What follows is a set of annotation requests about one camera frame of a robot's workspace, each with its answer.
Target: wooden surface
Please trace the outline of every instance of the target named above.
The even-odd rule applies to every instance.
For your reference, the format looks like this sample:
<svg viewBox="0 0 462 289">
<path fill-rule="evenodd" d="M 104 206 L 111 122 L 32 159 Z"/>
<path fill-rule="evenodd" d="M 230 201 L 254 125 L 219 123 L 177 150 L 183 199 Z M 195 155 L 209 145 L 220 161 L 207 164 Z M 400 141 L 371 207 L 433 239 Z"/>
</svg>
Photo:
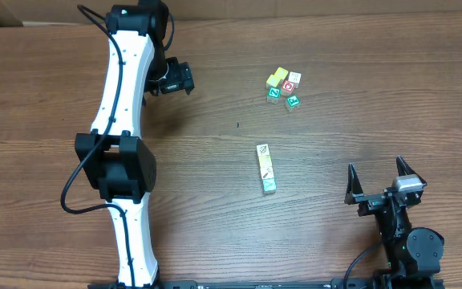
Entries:
<svg viewBox="0 0 462 289">
<path fill-rule="evenodd" d="M 25 22 L 89 23 L 76 9 L 84 4 L 106 14 L 115 4 L 137 0 L 0 0 Z M 178 20 L 264 18 L 337 14 L 462 11 L 462 0 L 163 0 Z"/>
<path fill-rule="evenodd" d="M 179 22 L 167 55 L 190 63 L 196 89 L 148 96 L 143 111 L 164 279 L 342 276 L 379 240 L 374 218 L 343 204 L 347 164 L 379 193 L 401 154 L 429 183 L 411 222 L 446 238 L 438 277 L 462 287 L 462 13 Z M 302 106 L 290 114 L 265 101 L 278 66 L 302 73 Z M 0 29 L 0 288 L 116 278 L 108 212 L 73 216 L 59 204 L 106 70 L 107 40 L 93 26 Z M 271 196 L 261 194 L 262 143 Z M 84 175 L 67 201 L 101 203 Z M 353 275 L 385 262 L 379 251 Z"/>
</svg>

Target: block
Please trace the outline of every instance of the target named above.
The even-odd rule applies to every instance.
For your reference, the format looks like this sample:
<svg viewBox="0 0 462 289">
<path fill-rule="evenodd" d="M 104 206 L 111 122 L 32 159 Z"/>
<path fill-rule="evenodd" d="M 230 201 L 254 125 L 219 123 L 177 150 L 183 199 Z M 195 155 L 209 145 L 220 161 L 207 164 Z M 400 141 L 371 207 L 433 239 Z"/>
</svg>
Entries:
<svg viewBox="0 0 462 289">
<path fill-rule="evenodd" d="M 279 85 L 279 83 L 281 83 L 280 78 L 274 75 L 270 75 L 270 77 L 266 81 L 266 89 L 276 88 Z"/>
<path fill-rule="evenodd" d="M 269 156 L 270 151 L 269 151 L 269 145 L 268 144 L 260 144 L 256 146 L 256 151 L 257 151 L 257 156 L 262 157 L 262 156 Z"/>
<path fill-rule="evenodd" d="M 274 75 L 277 76 L 281 80 L 281 82 L 283 82 L 288 76 L 288 71 L 285 68 L 280 67 L 276 70 L 276 73 Z"/>
<path fill-rule="evenodd" d="M 285 82 L 281 86 L 281 95 L 282 96 L 291 96 L 292 92 L 294 92 L 295 85 L 291 83 L 288 80 L 285 80 Z"/>
<path fill-rule="evenodd" d="M 274 178 L 274 169 L 272 169 L 272 167 L 260 168 L 260 174 L 262 180 Z"/>
<path fill-rule="evenodd" d="M 260 161 L 260 168 L 272 168 L 270 156 L 261 156 L 258 159 Z"/>
<path fill-rule="evenodd" d="M 298 85 L 301 83 L 302 74 L 291 71 L 288 75 L 288 81 L 295 84 L 295 88 L 298 88 Z"/>
<path fill-rule="evenodd" d="M 286 108 L 288 108 L 289 112 L 298 109 L 300 106 L 301 100 L 296 95 L 286 98 Z"/>
<path fill-rule="evenodd" d="M 263 192 L 264 193 L 275 193 L 276 192 L 276 181 L 274 178 L 263 180 Z"/>
<path fill-rule="evenodd" d="M 269 88 L 269 92 L 266 94 L 266 101 L 276 104 L 279 101 L 281 90 L 279 88 Z"/>
</svg>

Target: wall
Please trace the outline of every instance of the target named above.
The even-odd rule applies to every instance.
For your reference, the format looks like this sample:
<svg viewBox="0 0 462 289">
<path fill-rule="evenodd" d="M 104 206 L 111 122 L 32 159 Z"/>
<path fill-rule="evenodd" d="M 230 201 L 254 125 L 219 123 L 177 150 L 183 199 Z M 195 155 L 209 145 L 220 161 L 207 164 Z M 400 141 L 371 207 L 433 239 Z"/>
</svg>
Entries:
<svg viewBox="0 0 462 289">
<path fill-rule="evenodd" d="M 0 0 L 23 22 L 84 22 L 77 4 L 105 14 L 137 0 Z M 164 0 L 176 19 L 258 18 L 462 10 L 462 0 Z"/>
</svg>

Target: cable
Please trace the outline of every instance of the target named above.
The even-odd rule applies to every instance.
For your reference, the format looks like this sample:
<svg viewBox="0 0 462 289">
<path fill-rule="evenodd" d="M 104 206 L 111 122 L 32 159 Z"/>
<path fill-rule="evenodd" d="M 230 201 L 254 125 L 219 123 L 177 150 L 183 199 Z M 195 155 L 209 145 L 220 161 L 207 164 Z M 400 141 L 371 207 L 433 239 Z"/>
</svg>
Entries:
<svg viewBox="0 0 462 289">
<path fill-rule="evenodd" d="M 115 99 L 113 100 L 113 105 L 111 107 L 111 112 L 110 112 L 110 117 L 108 118 L 108 125 L 106 129 L 104 130 L 103 135 L 99 138 L 97 143 L 95 143 L 95 146 L 88 152 L 88 154 L 85 156 L 85 158 L 79 163 L 79 165 L 76 167 L 74 172 L 72 172 L 72 175 L 69 177 L 67 182 L 65 183 L 65 186 L 63 187 L 62 190 L 62 196 L 60 198 L 60 204 L 62 205 L 63 210 L 68 212 L 69 214 L 84 214 L 87 212 L 91 212 L 93 210 L 99 210 L 99 209 L 105 209 L 105 208 L 113 208 L 119 211 L 120 217 L 123 220 L 124 223 L 124 239 L 126 242 L 126 255 L 128 257 L 128 266 L 130 273 L 132 275 L 132 288 L 135 288 L 135 272 L 133 270 L 133 260 L 132 260 L 132 254 L 130 251 L 130 246 L 129 246 L 129 233 L 128 233 L 128 223 L 126 222 L 126 212 L 122 210 L 119 206 L 115 204 L 102 204 L 102 205 L 97 205 L 97 206 L 92 206 L 86 209 L 81 209 L 81 210 L 73 210 L 69 208 L 65 202 L 65 199 L 67 198 L 67 191 L 71 187 L 74 179 L 76 179 L 76 176 L 78 176 L 79 172 L 81 169 L 85 166 L 87 161 L 94 155 L 94 153 L 101 147 L 103 144 L 104 140 L 106 139 L 108 133 L 110 132 L 111 125 L 116 121 L 115 119 L 115 114 L 117 110 L 117 104 L 119 103 L 119 96 L 120 96 L 120 89 L 122 86 L 122 78 L 123 78 L 123 70 L 124 70 L 124 61 L 122 58 L 122 54 L 120 53 L 120 48 L 119 45 L 117 44 L 116 40 L 111 36 L 111 34 L 104 28 L 101 24 L 99 24 L 94 18 L 92 18 L 88 13 L 96 16 L 97 18 L 101 18 L 104 20 L 104 17 L 97 14 L 93 10 L 90 10 L 86 8 L 83 5 L 78 5 L 78 10 L 85 15 L 85 17 L 88 18 L 92 23 L 94 23 L 104 34 L 110 39 L 111 43 L 113 43 L 113 46 L 117 50 L 117 55 L 119 56 L 119 79 L 117 80 L 117 89 L 115 90 Z"/>
<path fill-rule="evenodd" d="M 343 289 L 347 289 L 347 280 L 349 279 L 349 275 L 352 272 L 352 268 L 354 268 L 356 263 L 359 262 L 359 260 L 361 260 L 361 258 L 365 257 L 368 253 L 370 253 L 373 250 L 377 249 L 381 245 L 383 245 L 383 244 L 380 242 L 380 243 L 377 243 L 377 244 L 374 244 L 374 245 L 370 246 L 368 249 L 366 249 L 361 254 L 359 254 L 359 256 L 356 257 L 356 259 L 354 259 L 354 261 L 352 261 L 351 265 L 346 270 L 345 276 L 343 276 Z"/>
<path fill-rule="evenodd" d="M 172 24 L 172 32 L 170 33 L 170 39 L 167 42 L 167 45 L 164 47 L 164 51 L 167 51 L 170 45 L 172 44 L 172 39 L 174 38 L 174 16 L 172 16 L 172 13 L 169 13 L 168 16 L 170 16 L 170 23 Z"/>
</svg>

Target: black cable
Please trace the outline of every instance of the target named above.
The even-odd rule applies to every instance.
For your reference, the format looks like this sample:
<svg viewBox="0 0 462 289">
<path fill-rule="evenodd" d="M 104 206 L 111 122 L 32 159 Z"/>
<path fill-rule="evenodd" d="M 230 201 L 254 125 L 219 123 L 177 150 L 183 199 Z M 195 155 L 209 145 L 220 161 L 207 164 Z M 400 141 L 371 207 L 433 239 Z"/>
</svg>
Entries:
<svg viewBox="0 0 462 289">
<path fill-rule="evenodd" d="M 370 246 L 368 249 L 366 249 L 365 251 L 363 251 L 361 254 L 359 254 L 358 257 L 356 257 L 356 259 L 354 259 L 354 261 L 352 261 L 351 265 L 349 266 L 349 268 L 346 270 L 346 273 L 345 273 L 345 276 L 343 276 L 343 289 L 347 289 L 347 280 L 349 279 L 349 275 L 351 274 L 352 272 L 352 268 L 354 268 L 354 266 L 356 265 L 357 262 L 359 262 L 359 260 L 361 260 L 361 258 L 363 258 L 365 255 L 367 255 L 368 253 L 372 252 L 373 250 L 377 249 L 379 246 L 383 245 L 382 243 L 377 243 L 375 245 L 372 245 Z"/>
<path fill-rule="evenodd" d="M 65 183 L 65 186 L 63 187 L 62 190 L 62 196 L 60 198 L 60 204 L 62 205 L 63 210 L 68 212 L 69 214 L 83 214 L 87 212 L 91 212 L 93 210 L 99 210 L 99 209 L 105 209 L 105 208 L 113 208 L 119 211 L 120 217 L 123 220 L 124 223 L 124 239 L 126 242 L 126 255 L 128 256 L 128 266 L 129 270 L 132 275 L 132 288 L 135 288 L 135 272 L 133 270 L 133 260 L 132 260 L 132 254 L 130 251 L 129 247 L 129 233 L 128 233 L 128 223 L 126 222 L 126 212 L 122 210 L 118 205 L 115 204 L 102 204 L 102 205 L 97 205 L 97 206 L 92 206 L 86 209 L 81 209 L 81 210 L 73 210 L 69 208 L 65 202 L 65 199 L 67 197 L 67 191 L 72 185 L 72 182 L 74 179 L 76 179 L 76 176 L 78 176 L 78 173 L 81 171 L 81 169 L 85 166 L 87 161 L 94 155 L 94 153 L 101 147 L 103 144 L 104 140 L 106 139 L 108 133 L 110 132 L 111 125 L 116 121 L 115 115 L 116 115 L 116 110 L 117 110 L 117 104 L 119 103 L 119 96 L 120 96 L 120 89 L 122 86 L 122 78 L 123 78 L 123 70 L 124 70 L 124 61 L 122 58 L 122 54 L 120 53 L 120 48 L 119 45 L 117 44 L 116 40 L 111 36 L 111 34 L 104 28 L 101 24 L 99 24 L 94 18 L 92 18 L 88 13 L 93 14 L 97 18 L 101 18 L 104 20 L 104 17 L 97 14 L 93 10 L 90 10 L 86 8 L 83 5 L 78 5 L 79 11 L 85 15 L 85 17 L 88 18 L 92 23 L 94 23 L 104 34 L 110 39 L 111 43 L 113 43 L 113 46 L 117 50 L 117 55 L 119 56 L 119 79 L 117 80 L 117 89 L 115 91 L 115 99 L 113 100 L 113 105 L 111 107 L 111 112 L 110 112 L 110 117 L 108 118 L 108 125 L 106 129 L 104 130 L 103 135 L 99 138 L 97 143 L 95 143 L 94 148 L 92 148 L 88 154 L 85 156 L 85 158 L 79 163 L 79 165 L 76 167 L 74 172 L 72 172 L 72 175 L 69 177 L 67 182 Z"/>
<path fill-rule="evenodd" d="M 169 13 L 168 16 L 170 16 L 170 23 L 172 24 L 172 32 L 170 33 L 170 39 L 167 42 L 167 45 L 164 47 L 164 51 L 167 51 L 170 45 L 172 44 L 172 39 L 174 38 L 174 16 L 172 16 L 172 13 Z"/>
</svg>

